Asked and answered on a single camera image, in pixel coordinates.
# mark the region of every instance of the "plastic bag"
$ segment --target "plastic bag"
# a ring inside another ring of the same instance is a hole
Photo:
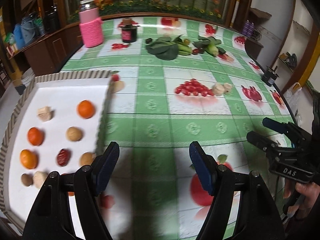
[[[302,87],[299,83],[294,83],[284,94],[285,100],[287,100],[288,105],[291,108],[292,113],[295,115],[298,109],[299,95],[301,93]]]

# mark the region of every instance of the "human hand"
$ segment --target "human hand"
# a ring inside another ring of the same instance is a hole
[[[294,189],[306,197],[302,204],[291,206],[288,209],[288,213],[290,214],[295,213],[299,209],[299,218],[303,218],[309,214],[315,204],[320,193],[320,186],[314,182],[308,184],[301,184],[297,182],[295,186],[294,183],[295,182],[292,180],[285,179],[283,197],[289,198]]]

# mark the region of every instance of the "blue gripper pad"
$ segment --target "blue gripper pad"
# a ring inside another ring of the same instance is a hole
[[[198,142],[192,142],[190,144],[189,155],[202,185],[202,188],[207,191],[209,195],[213,195],[214,187],[212,184],[212,174],[203,160],[203,157],[207,157]]]
[[[99,158],[98,161],[92,164],[94,168],[91,176],[96,196],[106,189],[118,161],[119,152],[119,145],[116,142],[111,142],[104,154],[96,157]]]

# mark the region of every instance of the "red label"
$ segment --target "red label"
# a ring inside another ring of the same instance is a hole
[[[131,31],[122,31],[122,39],[125,41],[131,41]]]

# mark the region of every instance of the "striped tray border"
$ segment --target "striped tray border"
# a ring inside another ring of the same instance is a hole
[[[11,134],[25,101],[28,99],[28,96],[32,92],[36,83],[57,81],[57,80],[68,80],[68,79],[108,78],[110,75],[111,75],[111,72],[109,70],[89,70],[89,71],[60,72],[60,73],[54,73],[54,74],[49,74],[44,76],[38,76],[31,81],[30,85],[25,89],[25,91],[23,92],[23,95],[20,97],[15,109],[13,110],[11,119],[9,120],[7,129],[5,131],[5,134],[2,140],[1,148],[0,148],[0,209],[4,213],[4,215],[8,218],[8,220],[12,224],[14,224],[21,233],[23,232],[25,222],[22,221],[18,216],[16,216],[9,209],[9,207],[8,209],[6,209],[6,206],[5,206],[5,196],[8,195],[8,193],[4,191],[4,183],[8,182],[8,178],[7,178],[7,175],[4,174],[4,166],[5,166],[6,155],[7,155],[7,151],[10,143]],[[102,116],[100,119],[99,130],[106,129],[106,119],[107,119],[106,115],[108,112],[109,102],[110,102],[110,100],[108,99],[111,96],[112,87],[113,87],[113,82],[111,81],[109,89],[107,91],[106,100],[104,102],[104,109],[102,111]],[[103,150],[103,149],[100,149],[101,142],[102,141],[104,142],[104,139],[105,139],[103,136],[104,134],[99,131],[98,139],[96,143],[96,151],[98,152],[101,152]]]

